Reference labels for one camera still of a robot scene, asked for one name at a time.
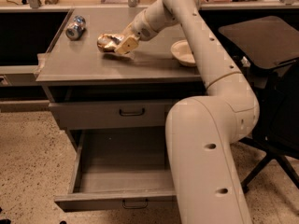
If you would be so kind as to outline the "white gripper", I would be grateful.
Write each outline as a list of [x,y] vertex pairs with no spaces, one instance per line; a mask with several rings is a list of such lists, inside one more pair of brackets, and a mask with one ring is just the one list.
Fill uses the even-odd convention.
[[131,52],[138,47],[140,41],[150,39],[149,25],[145,20],[137,19],[132,21],[122,32],[123,40],[114,49],[120,55]]

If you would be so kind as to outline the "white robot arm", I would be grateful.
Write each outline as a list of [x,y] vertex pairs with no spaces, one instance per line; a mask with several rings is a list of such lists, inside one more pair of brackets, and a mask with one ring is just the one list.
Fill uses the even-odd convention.
[[206,95],[177,102],[165,124],[166,146],[182,224],[252,224],[230,145],[257,123],[249,83],[199,15],[199,0],[158,0],[125,28],[119,54],[180,24]]

